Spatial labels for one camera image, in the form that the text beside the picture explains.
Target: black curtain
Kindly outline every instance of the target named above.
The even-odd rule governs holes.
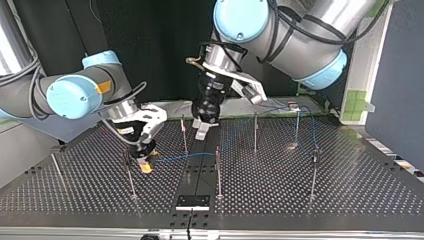
[[[133,86],[147,81],[142,101],[194,99],[198,69],[185,58],[212,30],[214,0],[97,1],[109,48]]]

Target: perforated metal table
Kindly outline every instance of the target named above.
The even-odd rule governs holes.
[[[332,117],[316,118],[322,160],[311,198],[311,119],[302,118],[297,148],[295,119],[259,118],[258,124],[256,154],[252,119],[223,120],[203,142],[187,128],[191,154],[220,146],[222,200],[215,156],[183,157],[179,121],[167,122],[157,137],[165,160],[153,174],[132,166],[133,200],[122,165],[125,145],[100,126],[57,156],[63,178],[47,159],[1,190],[0,229],[424,232],[424,185],[353,130]],[[210,210],[176,211],[180,195],[208,195]]]

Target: green panel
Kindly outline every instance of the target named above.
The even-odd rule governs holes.
[[[362,116],[362,112],[358,113],[352,113],[351,121],[360,121]]]
[[[348,90],[346,103],[343,109],[343,121],[359,121],[362,112],[365,111],[366,91]]]
[[[343,113],[343,121],[351,121],[352,120],[352,113]]]
[[[354,112],[363,112],[365,111],[365,100],[357,100],[355,102]]]

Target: yellow object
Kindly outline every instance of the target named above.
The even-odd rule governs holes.
[[[109,92],[111,88],[111,84],[112,84],[111,80],[100,83],[99,85],[97,85],[97,92],[100,94]]]
[[[142,173],[151,173],[153,171],[152,166],[149,163],[140,163],[140,169]]]

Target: light blue joint cover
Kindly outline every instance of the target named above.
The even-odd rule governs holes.
[[[312,90],[321,90],[334,83],[342,74],[343,68],[346,66],[347,56],[340,50],[337,57],[325,68],[303,79],[293,79],[300,82]]]
[[[268,23],[268,16],[266,0],[217,0],[213,13],[219,34],[235,43],[259,36]]]
[[[79,119],[96,111],[103,96],[97,84],[88,77],[66,75],[57,79],[47,89],[47,102],[59,116]]]
[[[23,118],[15,117],[0,108],[0,119],[23,119]]]
[[[105,51],[82,59],[84,69],[100,64],[121,64],[114,51]]]

